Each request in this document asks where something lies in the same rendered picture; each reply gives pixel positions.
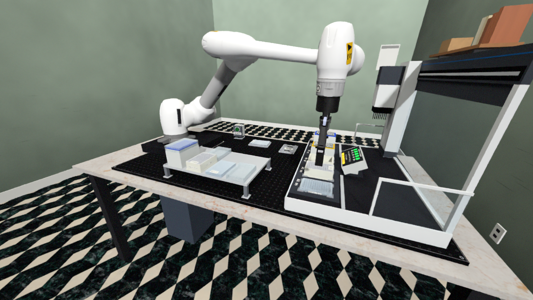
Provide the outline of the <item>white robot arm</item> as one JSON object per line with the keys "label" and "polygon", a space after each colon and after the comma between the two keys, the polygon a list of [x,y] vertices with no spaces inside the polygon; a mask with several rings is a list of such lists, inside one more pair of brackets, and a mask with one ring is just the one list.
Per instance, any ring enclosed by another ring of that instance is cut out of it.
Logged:
{"label": "white robot arm", "polygon": [[178,99],[163,100],[160,121],[164,137],[157,142],[167,144],[183,138],[196,138],[189,135],[188,128],[212,121],[217,113],[217,100],[237,72],[259,58],[316,65],[316,95],[327,98],[343,96],[346,77],[359,72],[365,61],[363,50],[354,41],[353,25],[349,22],[333,22],[326,26],[318,50],[259,42],[239,32],[206,33],[201,40],[203,50],[223,61],[204,93],[190,104],[184,105]]}

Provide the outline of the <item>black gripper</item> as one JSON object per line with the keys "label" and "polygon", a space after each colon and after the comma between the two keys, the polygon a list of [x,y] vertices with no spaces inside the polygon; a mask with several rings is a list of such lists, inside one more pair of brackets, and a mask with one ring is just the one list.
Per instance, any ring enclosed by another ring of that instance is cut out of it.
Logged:
{"label": "black gripper", "polygon": [[317,96],[316,101],[316,111],[323,113],[320,116],[320,125],[319,125],[319,138],[318,144],[315,146],[316,150],[316,159],[315,166],[323,167],[323,159],[326,147],[326,141],[329,136],[327,136],[327,131],[329,130],[332,117],[330,113],[337,113],[339,111],[340,97],[337,98],[327,98]]}

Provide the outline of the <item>white ready key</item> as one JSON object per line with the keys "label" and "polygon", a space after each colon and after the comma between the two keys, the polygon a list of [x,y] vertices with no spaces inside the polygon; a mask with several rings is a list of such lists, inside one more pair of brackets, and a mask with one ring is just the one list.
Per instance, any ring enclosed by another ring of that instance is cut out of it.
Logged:
{"label": "white ready key", "polygon": [[235,124],[233,126],[233,136],[235,136],[234,139],[241,139],[242,140],[245,137],[244,125]]}

